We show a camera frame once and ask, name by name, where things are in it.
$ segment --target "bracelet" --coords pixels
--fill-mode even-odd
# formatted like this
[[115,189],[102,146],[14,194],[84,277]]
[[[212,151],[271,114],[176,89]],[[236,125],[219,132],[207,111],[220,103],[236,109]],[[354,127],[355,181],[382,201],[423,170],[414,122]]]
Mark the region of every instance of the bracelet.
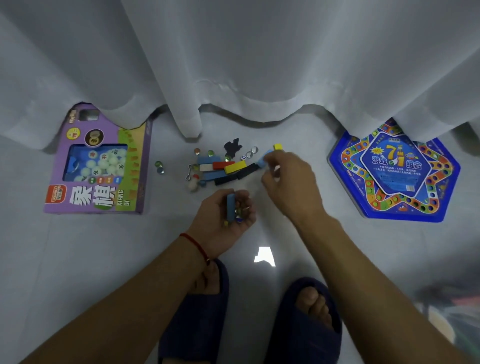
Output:
[[197,249],[200,251],[200,253],[203,255],[204,259],[205,259],[205,262],[207,263],[207,265],[210,264],[210,258],[208,257],[207,253],[205,252],[205,250],[202,248],[202,246],[198,243],[198,241],[196,241],[194,238],[192,238],[189,234],[186,234],[186,233],[182,233],[180,234],[179,236],[183,236],[184,238],[190,240],[193,245],[195,245],[197,247]]

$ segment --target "yellow block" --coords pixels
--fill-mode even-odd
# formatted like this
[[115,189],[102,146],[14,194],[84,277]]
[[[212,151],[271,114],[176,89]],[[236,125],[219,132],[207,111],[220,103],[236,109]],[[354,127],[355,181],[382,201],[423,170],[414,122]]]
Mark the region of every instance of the yellow block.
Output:
[[229,166],[226,166],[224,169],[226,174],[236,172],[242,168],[245,168],[247,166],[247,163],[245,163],[244,160],[237,162],[235,164],[230,164]]

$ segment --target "orange circle label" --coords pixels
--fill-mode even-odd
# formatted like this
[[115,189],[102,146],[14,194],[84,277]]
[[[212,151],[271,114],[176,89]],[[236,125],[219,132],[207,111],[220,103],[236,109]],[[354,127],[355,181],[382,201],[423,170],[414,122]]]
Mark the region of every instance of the orange circle label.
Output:
[[67,130],[67,138],[69,138],[70,140],[75,140],[79,136],[80,136],[80,129],[70,128],[69,130]]

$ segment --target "forearm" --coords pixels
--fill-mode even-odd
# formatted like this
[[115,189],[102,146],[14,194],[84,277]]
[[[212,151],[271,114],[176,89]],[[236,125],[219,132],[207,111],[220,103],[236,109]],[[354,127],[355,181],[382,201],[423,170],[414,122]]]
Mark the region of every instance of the forearm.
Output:
[[178,238],[23,363],[143,363],[204,268],[198,249]]
[[365,362],[468,362],[356,247],[337,220],[324,214],[314,223],[295,225]]

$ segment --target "person's left hand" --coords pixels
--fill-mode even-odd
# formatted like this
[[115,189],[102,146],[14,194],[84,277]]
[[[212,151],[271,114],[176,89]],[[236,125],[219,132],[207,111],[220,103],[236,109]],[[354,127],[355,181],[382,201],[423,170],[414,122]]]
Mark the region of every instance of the person's left hand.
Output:
[[[241,222],[236,221],[224,226],[227,213],[227,195],[235,193],[235,200],[249,206],[248,216]],[[192,225],[186,231],[213,259],[230,249],[238,238],[256,221],[255,205],[246,190],[218,190],[202,201]]]

